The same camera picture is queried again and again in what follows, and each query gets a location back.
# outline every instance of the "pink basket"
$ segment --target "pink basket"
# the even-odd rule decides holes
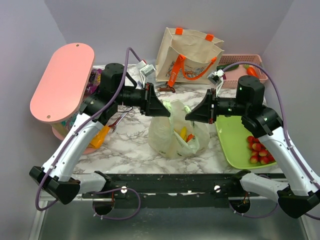
[[[222,57],[219,61],[219,65],[233,64],[233,63],[240,62],[240,61],[251,62],[251,63],[258,64],[258,65],[262,66],[261,57],[256,54],[250,54],[250,55],[226,54],[226,55],[222,55]],[[267,76],[263,72],[261,72],[260,69],[256,68],[255,66],[251,66],[251,67],[253,67],[254,70],[256,71],[256,74],[258,74],[260,82],[264,84],[268,80]],[[248,74],[247,74],[247,70],[244,68],[243,65],[240,65],[235,70],[227,71],[225,73],[226,80],[223,81],[222,88],[224,88],[224,89],[237,88],[238,79],[244,75],[248,75]]]

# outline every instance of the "green cutting board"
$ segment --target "green cutting board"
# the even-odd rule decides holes
[[[260,169],[270,167],[276,162],[262,165],[260,162],[250,163],[251,150],[247,137],[252,134],[241,123],[240,116],[218,116],[215,122],[227,162],[236,169]]]

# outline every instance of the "orange vegetable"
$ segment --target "orange vegetable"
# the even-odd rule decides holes
[[[186,143],[189,142],[191,139],[193,139],[195,136],[192,134],[189,134],[188,137],[186,138]]]
[[[254,76],[254,77],[256,77],[256,78],[259,78],[256,70],[255,70],[252,66],[250,66],[250,67],[248,67],[248,68],[246,69],[246,73],[247,73],[249,76]]]

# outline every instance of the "white wall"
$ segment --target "white wall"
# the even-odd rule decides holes
[[[320,175],[320,1],[295,0],[263,54],[266,69],[279,87],[289,133],[301,154]],[[279,110],[267,84],[268,104]],[[320,206],[315,211],[320,217]],[[314,221],[318,231],[319,222]]]
[[[225,41],[226,53],[262,54],[292,2],[45,0],[67,43],[89,44],[96,64],[123,63],[129,46],[156,59],[165,27],[213,33]]]
[[[53,52],[66,42],[42,0],[0,3],[0,238],[28,239],[36,209],[32,166],[57,148],[30,100]]]

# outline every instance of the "cucumber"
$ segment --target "cucumber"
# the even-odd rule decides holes
[[[225,67],[227,67],[227,66],[229,66],[229,65],[231,65],[231,64],[232,64],[232,63],[225,64],[225,65],[219,65],[219,66],[216,67],[216,70],[217,70],[217,71],[218,71],[218,70],[223,70]],[[233,67],[229,68],[226,72],[235,70],[235,69],[237,69],[238,67],[239,67],[239,64],[234,65]]]

